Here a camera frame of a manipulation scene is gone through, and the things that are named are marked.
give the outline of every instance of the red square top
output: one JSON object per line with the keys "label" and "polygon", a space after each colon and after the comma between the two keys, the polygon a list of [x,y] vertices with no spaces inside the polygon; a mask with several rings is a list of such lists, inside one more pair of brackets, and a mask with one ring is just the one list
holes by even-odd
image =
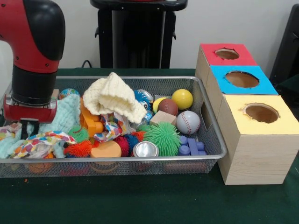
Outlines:
{"label": "red square top", "polygon": [[244,44],[216,43],[201,44],[209,65],[214,66],[257,66]]}

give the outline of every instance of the round hole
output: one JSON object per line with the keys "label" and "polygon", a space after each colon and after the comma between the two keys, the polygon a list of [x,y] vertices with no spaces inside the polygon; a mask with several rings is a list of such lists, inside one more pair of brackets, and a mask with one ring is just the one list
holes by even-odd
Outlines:
{"label": "round hole", "polygon": [[279,118],[278,112],[265,104],[252,104],[249,105],[245,112],[258,122],[264,122],[267,124],[273,123]]}
{"label": "round hole", "polygon": [[231,84],[243,88],[252,88],[259,84],[259,80],[254,75],[244,71],[231,71],[226,74],[226,79]]}
{"label": "round hole", "polygon": [[227,49],[227,48],[221,48],[217,51],[215,51],[215,54],[222,58],[227,60],[235,60],[240,57],[240,55],[233,49]]}

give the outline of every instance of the blue paper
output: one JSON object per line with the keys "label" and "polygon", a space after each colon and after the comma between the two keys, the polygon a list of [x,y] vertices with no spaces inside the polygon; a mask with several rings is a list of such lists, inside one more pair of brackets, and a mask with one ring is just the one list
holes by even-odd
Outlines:
{"label": "blue paper", "polygon": [[[211,69],[221,92],[224,94],[278,95],[259,66],[211,66]],[[250,73],[259,80],[259,84],[250,88],[235,86],[226,79],[226,75],[232,71]]]}

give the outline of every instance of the toy pile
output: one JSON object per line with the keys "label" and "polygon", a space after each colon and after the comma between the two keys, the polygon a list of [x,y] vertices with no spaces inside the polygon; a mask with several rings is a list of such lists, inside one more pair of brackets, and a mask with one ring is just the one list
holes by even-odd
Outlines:
{"label": "toy pile", "polygon": [[[82,97],[74,89],[54,92],[59,99],[57,114],[51,124],[40,125],[37,135],[21,140],[20,123],[0,128],[0,158],[206,155],[202,142],[178,132],[192,135],[200,127],[199,116],[187,110],[193,104],[187,90],[154,100],[147,91],[132,90],[111,73],[95,81]],[[32,130],[29,125],[29,136]],[[96,172],[115,169],[114,163],[92,164]],[[36,163],[28,169],[43,173],[51,166]]]}

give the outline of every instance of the white wall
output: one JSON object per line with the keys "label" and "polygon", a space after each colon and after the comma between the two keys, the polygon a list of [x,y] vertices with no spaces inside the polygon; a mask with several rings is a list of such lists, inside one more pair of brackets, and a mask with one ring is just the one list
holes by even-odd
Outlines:
{"label": "white wall", "polygon": [[[97,9],[89,0],[54,0],[66,22],[64,57],[60,68],[80,67],[89,59],[100,65]],[[267,75],[296,0],[189,0],[187,9],[177,12],[171,67],[195,68],[200,42],[245,43]],[[0,42],[0,96],[11,79],[12,53]]]}

